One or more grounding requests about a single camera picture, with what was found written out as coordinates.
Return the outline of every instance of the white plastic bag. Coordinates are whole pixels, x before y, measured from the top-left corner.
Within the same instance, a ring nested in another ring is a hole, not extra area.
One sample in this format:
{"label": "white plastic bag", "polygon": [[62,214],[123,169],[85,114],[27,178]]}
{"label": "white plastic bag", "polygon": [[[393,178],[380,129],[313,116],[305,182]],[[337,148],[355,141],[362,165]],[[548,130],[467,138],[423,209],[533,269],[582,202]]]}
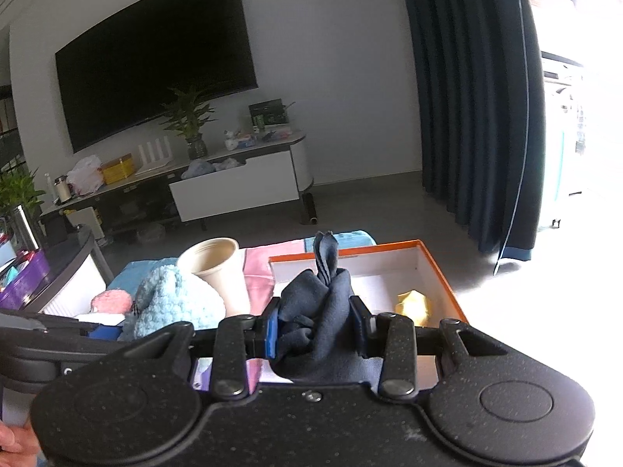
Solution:
{"label": "white plastic bag", "polygon": [[95,154],[87,156],[67,173],[67,182],[74,186],[74,191],[80,196],[95,193],[104,184],[101,168],[102,160]]}
{"label": "white plastic bag", "polygon": [[186,172],[182,174],[182,179],[192,179],[193,177],[204,176],[214,172],[215,168],[209,161],[202,159],[191,161]]}
{"label": "white plastic bag", "polygon": [[221,163],[215,163],[214,170],[216,170],[217,172],[220,172],[221,170],[234,169],[240,166],[242,166],[242,163],[240,163],[237,159],[227,158],[225,161],[222,161]]}

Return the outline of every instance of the gray floor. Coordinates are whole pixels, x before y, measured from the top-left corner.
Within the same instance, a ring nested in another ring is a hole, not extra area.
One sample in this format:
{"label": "gray floor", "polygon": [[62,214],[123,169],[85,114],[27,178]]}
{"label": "gray floor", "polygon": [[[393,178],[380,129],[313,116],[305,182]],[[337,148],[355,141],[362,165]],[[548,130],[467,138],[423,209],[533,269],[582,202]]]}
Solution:
{"label": "gray floor", "polygon": [[115,242],[103,253],[117,274],[127,262],[179,256],[206,238],[232,237],[242,247],[254,247],[312,237],[318,230],[365,230],[378,243],[424,240],[454,290],[478,286],[493,271],[490,259],[478,253],[466,231],[420,184],[421,174],[413,172],[316,186],[316,226],[300,224],[298,203],[292,202],[214,216],[206,232],[192,221],[168,230],[161,243]]}
{"label": "gray floor", "polygon": [[620,222],[623,195],[585,191],[570,197],[559,230],[537,238],[533,260],[506,262],[493,277],[494,255],[481,255],[466,231],[422,190],[419,173],[314,188],[317,226],[298,222],[297,204],[210,218],[167,232],[163,243],[115,243],[104,248],[114,272],[132,260],[178,256],[206,238],[233,237],[251,247],[303,237],[317,230],[365,230],[378,243],[424,241],[476,328],[577,380],[593,397],[596,431],[583,462],[613,465],[619,455],[618,379],[622,306]]}

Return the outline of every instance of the human hand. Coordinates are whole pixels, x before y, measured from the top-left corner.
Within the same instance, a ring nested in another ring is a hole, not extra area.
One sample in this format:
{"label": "human hand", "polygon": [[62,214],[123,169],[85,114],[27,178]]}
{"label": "human hand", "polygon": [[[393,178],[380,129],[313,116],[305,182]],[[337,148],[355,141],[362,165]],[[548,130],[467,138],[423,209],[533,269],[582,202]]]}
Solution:
{"label": "human hand", "polygon": [[0,467],[35,467],[41,451],[30,419],[23,427],[7,427],[0,421],[0,447]]}

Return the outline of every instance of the tv stand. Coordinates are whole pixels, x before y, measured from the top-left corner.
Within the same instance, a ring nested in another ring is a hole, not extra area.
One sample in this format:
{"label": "tv stand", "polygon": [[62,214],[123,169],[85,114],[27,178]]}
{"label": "tv stand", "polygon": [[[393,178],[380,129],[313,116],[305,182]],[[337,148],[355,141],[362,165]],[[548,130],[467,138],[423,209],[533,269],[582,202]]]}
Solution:
{"label": "tv stand", "polygon": [[[205,158],[222,162],[229,157],[244,163],[241,167],[182,180],[188,160],[168,165],[105,185],[86,197],[45,209],[40,217],[48,224],[66,209],[94,207],[102,219],[102,231],[111,236],[136,230],[149,222],[190,221],[261,205],[298,200],[301,222],[316,224],[317,216],[310,188],[303,132],[272,142],[261,142],[246,149],[216,152]],[[167,213],[175,202],[179,215]],[[136,203],[141,215],[123,213],[124,204]]]}
{"label": "tv stand", "polygon": [[169,184],[182,221],[290,200],[299,200],[304,223],[317,221],[309,193],[313,177],[307,165],[304,133],[295,132],[288,138],[247,149],[221,151],[206,160],[228,158],[243,164]]}

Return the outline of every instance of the green plant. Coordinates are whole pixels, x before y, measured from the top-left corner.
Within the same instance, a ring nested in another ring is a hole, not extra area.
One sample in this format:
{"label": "green plant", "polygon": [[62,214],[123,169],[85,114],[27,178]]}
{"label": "green plant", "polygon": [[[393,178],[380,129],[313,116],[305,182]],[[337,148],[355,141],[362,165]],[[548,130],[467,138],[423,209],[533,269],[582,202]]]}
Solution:
{"label": "green plant", "polygon": [[210,107],[208,95],[203,91],[197,91],[191,86],[187,93],[176,88],[169,88],[178,99],[171,103],[163,104],[166,108],[165,116],[169,118],[162,124],[168,126],[165,130],[176,131],[178,135],[183,135],[190,139],[198,135],[199,128],[209,121],[214,109]]}
{"label": "green plant", "polygon": [[0,213],[7,215],[13,207],[21,205],[32,215],[35,207],[43,203],[39,196],[46,192],[35,188],[36,173],[36,170],[31,173],[16,170],[0,176]]}

